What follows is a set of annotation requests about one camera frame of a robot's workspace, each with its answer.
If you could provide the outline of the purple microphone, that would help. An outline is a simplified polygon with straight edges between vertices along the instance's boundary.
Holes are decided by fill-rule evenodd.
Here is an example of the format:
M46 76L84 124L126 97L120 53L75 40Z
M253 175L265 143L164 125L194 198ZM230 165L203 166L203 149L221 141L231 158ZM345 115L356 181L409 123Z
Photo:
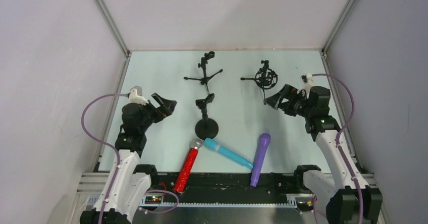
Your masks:
M250 186L256 187L260 178L260 173L267 149L271 142L271 136L269 133L262 133L258 140L258 145L255 153L255 159L253 161L253 169L251 171Z

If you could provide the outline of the black round-base mic stand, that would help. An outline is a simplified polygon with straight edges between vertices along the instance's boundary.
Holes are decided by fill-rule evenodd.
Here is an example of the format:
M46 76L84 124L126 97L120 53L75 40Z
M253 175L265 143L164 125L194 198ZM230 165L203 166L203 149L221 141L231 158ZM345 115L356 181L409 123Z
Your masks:
M195 125L195 134L198 138L205 140L206 138L215 138L219 132L219 126L217 122L208 117L207 106L209 103L213 102L215 98L214 93L210 93L204 99L197 99L195 101L198 109L201 110L202 119L199 120Z

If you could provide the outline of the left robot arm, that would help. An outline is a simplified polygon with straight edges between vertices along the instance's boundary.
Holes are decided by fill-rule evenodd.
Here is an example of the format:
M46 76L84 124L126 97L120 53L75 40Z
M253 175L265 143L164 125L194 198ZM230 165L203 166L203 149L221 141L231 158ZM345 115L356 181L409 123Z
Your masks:
M125 96L129 102L122 107L122 124L115 144L90 136L110 147L116 158L97 202L90 211L82 212L80 223L132 223L152 180L157 180L154 165L140 164L147 141L145 133L152 124L172 115L177 102L153 93L152 98L159 104L156 107L136 90Z

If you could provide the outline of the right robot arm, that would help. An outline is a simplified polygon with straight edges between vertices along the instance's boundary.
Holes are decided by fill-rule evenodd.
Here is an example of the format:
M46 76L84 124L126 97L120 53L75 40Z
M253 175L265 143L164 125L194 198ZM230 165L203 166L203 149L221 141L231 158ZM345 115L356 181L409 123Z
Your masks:
M332 179L314 165L299 165L295 177L319 200L325 201L328 223L377 223L383 196L361 175L341 138L340 126L329 114L331 92L322 86L308 90L285 84L265 104L289 116L305 119L305 129L322 151Z

